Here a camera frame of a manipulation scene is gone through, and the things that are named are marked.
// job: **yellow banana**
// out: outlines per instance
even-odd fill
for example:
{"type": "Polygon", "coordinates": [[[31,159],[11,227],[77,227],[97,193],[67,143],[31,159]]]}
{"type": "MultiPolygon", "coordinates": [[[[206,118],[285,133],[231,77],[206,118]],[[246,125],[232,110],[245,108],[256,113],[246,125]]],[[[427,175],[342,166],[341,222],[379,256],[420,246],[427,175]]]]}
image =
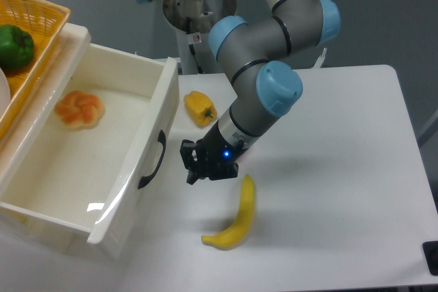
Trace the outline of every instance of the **yellow banana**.
{"type": "Polygon", "coordinates": [[[249,231],[253,222],[255,208],[255,185],[253,179],[247,174],[240,191],[240,205],[234,222],[226,230],[217,235],[201,236],[201,241],[220,249],[232,248],[238,244],[249,231]]]}

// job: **open drawer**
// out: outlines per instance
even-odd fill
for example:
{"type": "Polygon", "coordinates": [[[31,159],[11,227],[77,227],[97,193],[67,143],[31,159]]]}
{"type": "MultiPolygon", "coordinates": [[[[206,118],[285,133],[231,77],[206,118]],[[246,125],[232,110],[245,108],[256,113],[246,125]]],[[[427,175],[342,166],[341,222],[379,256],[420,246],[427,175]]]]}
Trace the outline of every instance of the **open drawer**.
{"type": "Polygon", "coordinates": [[[45,244],[62,249],[74,234],[86,235],[117,257],[133,224],[140,178],[159,165],[178,107],[177,62],[91,44],[61,97],[72,90],[96,94],[103,117],[92,129],[72,131],[52,112],[0,207],[45,244]]]}

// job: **white plate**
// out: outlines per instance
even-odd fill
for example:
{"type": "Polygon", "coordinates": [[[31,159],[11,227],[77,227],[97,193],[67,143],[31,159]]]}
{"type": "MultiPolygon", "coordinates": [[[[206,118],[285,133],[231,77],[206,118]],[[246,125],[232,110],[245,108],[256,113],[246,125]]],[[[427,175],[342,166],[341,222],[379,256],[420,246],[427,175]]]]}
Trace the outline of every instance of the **white plate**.
{"type": "Polygon", "coordinates": [[[6,80],[5,74],[0,68],[0,118],[5,113],[9,103],[11,103],[11,91],[8,80],[6,80]]]}

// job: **black drawer handle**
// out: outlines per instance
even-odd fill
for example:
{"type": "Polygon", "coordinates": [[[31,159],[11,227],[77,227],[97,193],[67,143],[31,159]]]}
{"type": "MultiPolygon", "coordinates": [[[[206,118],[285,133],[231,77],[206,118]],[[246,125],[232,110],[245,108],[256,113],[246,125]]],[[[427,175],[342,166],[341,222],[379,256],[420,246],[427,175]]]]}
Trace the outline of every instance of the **black drawer handle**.
{"type": "Polygon", "coordinates": [[[155,170],[153,170],[152,174],[150,174],[149,176],[143,176],[140,179],[140,182],[138,183],[138,189],[142,189],[144,186],[148,185],[151,182],[151,180],[155,177],[155,175],[158,172],[159,167],[161,166],[161,164],[163,162],[164,152],[166,152],[166,134],[162,130],[158,134],[158,142],[163,145],[163,151],[162,151],[162,154],[159,156],[157,167],[155,168],[155,170]]]}

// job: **wicker basket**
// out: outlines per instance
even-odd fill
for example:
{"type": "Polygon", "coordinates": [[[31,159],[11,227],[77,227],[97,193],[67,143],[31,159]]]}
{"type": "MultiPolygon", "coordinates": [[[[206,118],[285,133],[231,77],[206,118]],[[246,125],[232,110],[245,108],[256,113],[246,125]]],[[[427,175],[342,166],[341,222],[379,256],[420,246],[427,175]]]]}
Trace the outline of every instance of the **wicker basket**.
{"type": "Polygon", "coordinates": [[[70,10],[44,0],[0,0],[0,25],[13,24],[29,32],[34,39],[34,58],[24,68],[6,70],[11,103],[0,114],[0,140],[39,86],[55,41],[70,16],[70,10]]]}

